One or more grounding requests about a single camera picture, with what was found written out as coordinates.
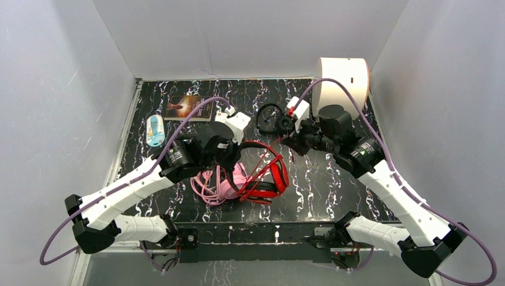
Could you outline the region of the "pink over-ear headphones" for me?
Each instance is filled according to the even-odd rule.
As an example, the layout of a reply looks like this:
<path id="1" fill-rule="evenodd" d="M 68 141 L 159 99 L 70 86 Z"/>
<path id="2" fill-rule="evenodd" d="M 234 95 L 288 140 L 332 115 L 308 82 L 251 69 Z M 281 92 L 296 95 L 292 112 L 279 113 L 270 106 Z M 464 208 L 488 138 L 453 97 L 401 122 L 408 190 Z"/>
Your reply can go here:
<path id="1" fill-rule="evenodd" d="M 218 206 L 226 200 L 239 197 L 238 192 L 225 178 L 225 173 L 220 166 L 214 170 L 199 172 L 191 178 L 190 184 L 194 193 L 209 206 Z"/>

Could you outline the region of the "black on-ear headphones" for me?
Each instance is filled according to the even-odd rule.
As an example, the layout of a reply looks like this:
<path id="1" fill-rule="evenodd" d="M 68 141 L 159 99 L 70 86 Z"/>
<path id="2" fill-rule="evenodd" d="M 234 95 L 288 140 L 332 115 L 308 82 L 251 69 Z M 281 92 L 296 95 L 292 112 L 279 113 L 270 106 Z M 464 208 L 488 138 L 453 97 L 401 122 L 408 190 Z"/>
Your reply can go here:
<path id="1" fill-rule="evenodd" d="M 295 128 L 294 119 L 275 103 L 262 105 L 255 115 L 255 126 L 262 135 L 284 136 Z"/>

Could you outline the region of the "red and black headphones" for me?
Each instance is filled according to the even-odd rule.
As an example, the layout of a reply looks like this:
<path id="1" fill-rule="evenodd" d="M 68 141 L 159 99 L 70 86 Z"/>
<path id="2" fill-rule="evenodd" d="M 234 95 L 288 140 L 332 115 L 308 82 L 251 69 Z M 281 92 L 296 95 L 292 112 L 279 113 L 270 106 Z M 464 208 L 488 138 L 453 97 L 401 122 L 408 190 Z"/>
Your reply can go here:
<path id="1" fill-rule="evenodd" d="M 266 154 L 271 154 L 273 158 L 259 171 L 256 171 L 246 179 L 242 186 L 237 186 L 234 182 L 232 171 L 225 171 L 225 179 L 236 192 L 240 201 L 271 204 L 273 198 L 281 196 L 286 191 L 287 187 L 289 187 L 289 173 L 283 161 L 283 156 L 275 151 L 272 145 L 267 145 L 259 141 L 244 141 L 239 151 L 247 148 L 264 150 L 263 155 L 258 161 L 259 163 L 263 162 Z"/>

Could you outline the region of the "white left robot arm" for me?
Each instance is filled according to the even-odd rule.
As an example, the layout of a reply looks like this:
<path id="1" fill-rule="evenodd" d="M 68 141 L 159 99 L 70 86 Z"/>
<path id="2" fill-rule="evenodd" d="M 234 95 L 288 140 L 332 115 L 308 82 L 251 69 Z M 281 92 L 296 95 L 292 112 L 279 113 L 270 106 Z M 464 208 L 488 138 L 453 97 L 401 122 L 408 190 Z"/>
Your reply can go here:
<path id="1" fill-rule="evenodd" d="M 233 156 L 243 140 L 244 129 L 234 123 L 213 122 L 194 134 L 175 132 L 161 152 L 111 185 L 84 197 L 67 197 L 65 204 L 78 246 L 86 254 L 123 241 L 174 246 L 179 231 L 170 216 L 135 217 L 124 212 L 205 169 L 234 166 Z"/>

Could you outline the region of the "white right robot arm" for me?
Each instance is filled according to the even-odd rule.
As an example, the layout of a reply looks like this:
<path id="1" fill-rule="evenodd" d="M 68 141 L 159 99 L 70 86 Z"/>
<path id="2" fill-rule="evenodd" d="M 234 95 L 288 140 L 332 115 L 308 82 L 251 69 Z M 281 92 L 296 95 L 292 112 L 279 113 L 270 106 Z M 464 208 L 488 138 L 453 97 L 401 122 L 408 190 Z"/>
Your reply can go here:
<path id="1" fill-rule="evenodd" d="M 337 165 L 370 188 L 394 212 L 402 227 L 348 212 L 325 234 L 344 247 L 365 243 L 402 259 L 415 274 L 429 278 L 462 243 L 466 234 L 416 203 L 395 180 L 382 148 L 372 138 L 357 136 L 350 113 L 340 105 L 320 110 L 319 122 L 308 109 L 289 108 L 276 122 L 281 143 L 303 156 L 309 150 L 332 154 Z"/>

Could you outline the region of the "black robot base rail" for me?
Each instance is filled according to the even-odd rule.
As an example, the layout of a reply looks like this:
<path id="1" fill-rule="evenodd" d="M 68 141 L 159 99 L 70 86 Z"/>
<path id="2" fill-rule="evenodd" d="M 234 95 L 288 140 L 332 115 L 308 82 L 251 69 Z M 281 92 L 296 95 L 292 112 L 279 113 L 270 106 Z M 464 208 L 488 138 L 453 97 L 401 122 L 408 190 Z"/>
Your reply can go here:
<path id="1" fill-rule="evenodd" d="M 333 222 L 179 222 L 182 263 L 308 260 L 332 263 L 351 254 L 347 267 L 366 260 L 371 246 L 342 244 L 325 234 Z"/>

